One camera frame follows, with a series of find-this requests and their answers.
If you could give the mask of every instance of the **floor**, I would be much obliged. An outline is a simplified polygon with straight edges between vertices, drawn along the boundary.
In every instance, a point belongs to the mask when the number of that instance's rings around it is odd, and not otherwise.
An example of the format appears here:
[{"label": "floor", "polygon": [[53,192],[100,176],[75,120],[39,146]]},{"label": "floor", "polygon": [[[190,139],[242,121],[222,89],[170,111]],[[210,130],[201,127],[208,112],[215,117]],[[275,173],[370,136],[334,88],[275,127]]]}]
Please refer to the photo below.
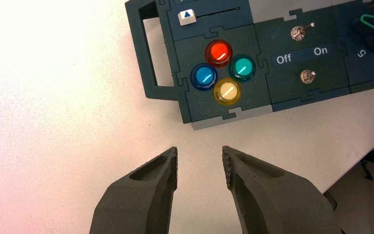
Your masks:
[{"label": "floor", "polygon": [[[367,166],[374,175],[374,163]],[[358,163],[328,190],[337,202],[335,215],[346,234],[374,234],[374,182],[365,176]]]}]

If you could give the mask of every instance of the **table surface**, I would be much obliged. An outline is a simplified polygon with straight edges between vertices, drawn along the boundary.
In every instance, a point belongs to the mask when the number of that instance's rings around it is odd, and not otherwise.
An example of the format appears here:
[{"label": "table surface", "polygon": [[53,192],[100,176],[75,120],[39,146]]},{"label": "table surface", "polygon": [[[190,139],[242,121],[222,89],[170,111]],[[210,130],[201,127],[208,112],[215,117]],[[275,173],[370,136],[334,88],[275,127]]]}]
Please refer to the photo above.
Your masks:
[{"label": "table surface", "polygon": [[170,233],[241,233],[223,145],[324,192],[374,147],[374,89],[194,131],[145,97],[123,1],[0,0],[0,233],[88,233],[105,189],[171,146]]}]

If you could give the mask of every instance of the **yellow button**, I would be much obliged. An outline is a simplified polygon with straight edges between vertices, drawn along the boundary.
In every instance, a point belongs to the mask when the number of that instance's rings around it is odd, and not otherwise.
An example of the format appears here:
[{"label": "yellow button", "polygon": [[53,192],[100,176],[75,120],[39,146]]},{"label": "yellow button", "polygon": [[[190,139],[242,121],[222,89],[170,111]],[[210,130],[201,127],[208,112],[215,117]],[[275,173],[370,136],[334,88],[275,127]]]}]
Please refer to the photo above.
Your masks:
[{"label": "yellow button", "polygon": [[237,86],[232,82],[223,83],[220,87],[220,96],[225,100],[233,100],[237,96]]},{"label": "yellow button", "polygon": [[240,85],[232,78],[224,78],[214,87],[214,98],[222,105],[233,105],[240,96]]}]

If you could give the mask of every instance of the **red button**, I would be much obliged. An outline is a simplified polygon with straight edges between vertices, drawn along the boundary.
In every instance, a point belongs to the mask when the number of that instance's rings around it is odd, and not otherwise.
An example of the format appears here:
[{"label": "red button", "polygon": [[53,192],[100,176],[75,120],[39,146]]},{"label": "red button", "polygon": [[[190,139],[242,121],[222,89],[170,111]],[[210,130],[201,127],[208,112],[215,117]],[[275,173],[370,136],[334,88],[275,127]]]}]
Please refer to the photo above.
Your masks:
[{"label": "red button", "polygon": [[206,48],[206,60],[215,67],[223,67],[231,59],[232,50],[224,40],[214,40]]}]

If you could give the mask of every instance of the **white square button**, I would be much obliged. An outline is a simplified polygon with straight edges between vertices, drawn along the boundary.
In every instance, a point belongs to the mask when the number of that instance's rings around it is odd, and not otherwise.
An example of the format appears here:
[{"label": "white square button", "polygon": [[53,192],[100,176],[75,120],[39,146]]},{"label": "white square button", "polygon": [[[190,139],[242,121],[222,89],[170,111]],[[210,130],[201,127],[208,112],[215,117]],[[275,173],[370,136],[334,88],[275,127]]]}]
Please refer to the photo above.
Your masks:
[{"label": "white square button", "polygon": [[178,13],[178,20],[180,22],[180,26],[197,22],[193,9],[188,9]]}]

